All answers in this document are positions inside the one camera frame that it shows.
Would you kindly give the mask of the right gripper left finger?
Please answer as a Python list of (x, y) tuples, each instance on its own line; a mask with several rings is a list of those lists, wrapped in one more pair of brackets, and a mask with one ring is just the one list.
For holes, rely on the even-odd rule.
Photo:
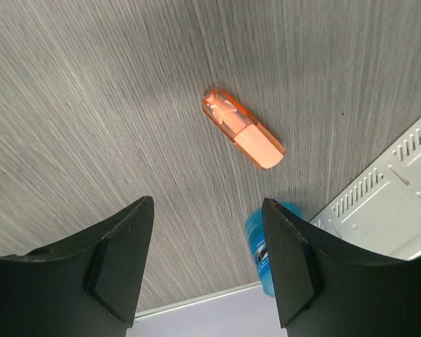
[(0, 257), (0, 336), (125, 336), (153, 223), (146, 196), (60, 241)]

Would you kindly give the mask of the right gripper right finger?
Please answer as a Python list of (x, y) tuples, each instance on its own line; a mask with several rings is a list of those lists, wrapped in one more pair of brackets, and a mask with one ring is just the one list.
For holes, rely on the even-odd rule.
[(281, 327), (289, 336), (421, 336), (421, 257), (362, 249), (262, 204)]

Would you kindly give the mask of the orange highlighter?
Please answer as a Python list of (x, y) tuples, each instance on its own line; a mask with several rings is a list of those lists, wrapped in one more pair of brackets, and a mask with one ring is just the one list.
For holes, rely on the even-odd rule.
[(213, 89), (204, 96), (202, 109), (213, 123), (261, 169), (281, 162), (286, 151), (241, 103), (224, 89)]

